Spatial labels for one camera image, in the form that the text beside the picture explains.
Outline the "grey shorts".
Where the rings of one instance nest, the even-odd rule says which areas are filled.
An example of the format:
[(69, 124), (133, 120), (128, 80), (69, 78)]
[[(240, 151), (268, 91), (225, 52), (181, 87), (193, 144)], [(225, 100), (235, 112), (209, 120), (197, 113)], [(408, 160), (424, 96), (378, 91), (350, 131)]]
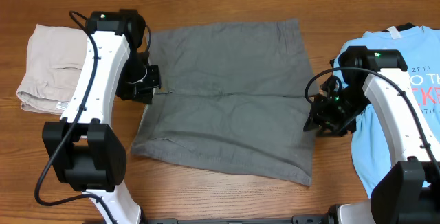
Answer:
[(134, 155), (311, 185), (315, 134), (303, 127), (313, 72), (298, 20), (164, 30), (150, 52), (162, 87)]

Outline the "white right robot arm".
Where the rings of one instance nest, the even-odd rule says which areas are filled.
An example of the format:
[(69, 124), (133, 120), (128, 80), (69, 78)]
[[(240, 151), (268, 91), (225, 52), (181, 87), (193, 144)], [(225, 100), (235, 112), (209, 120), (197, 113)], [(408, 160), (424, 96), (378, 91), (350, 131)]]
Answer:
[(304, 131), (343, 136), (355, 130), (357, 115), (372, 104), (386, 137), (391, 170), (360, 203), (331, 206), (301, 223), (439, 222), (439, 142), (410, 85), (408, 66), (395, 50), (350, 46), (341, 54), (342, 77), (330, 76), (321, 93), (305, 94), (311, 105)]

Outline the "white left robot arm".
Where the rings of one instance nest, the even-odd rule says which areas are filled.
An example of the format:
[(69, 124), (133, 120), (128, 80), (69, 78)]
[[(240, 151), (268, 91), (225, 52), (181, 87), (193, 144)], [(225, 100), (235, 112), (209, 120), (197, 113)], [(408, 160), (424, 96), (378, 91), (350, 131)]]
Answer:
[(90, 199), (104, 223), (146, 223), (124, 177), (127, 153), (111, 122), (115, 98), (151, 104), (161, 88), (149, 63), (151, 30), (137, 10), (92, 12), (79, 27), (87, 54), (67, 108), (46, 122), (42, 140), (49, 160), (34, 189), (36, 202), (55, 206)]

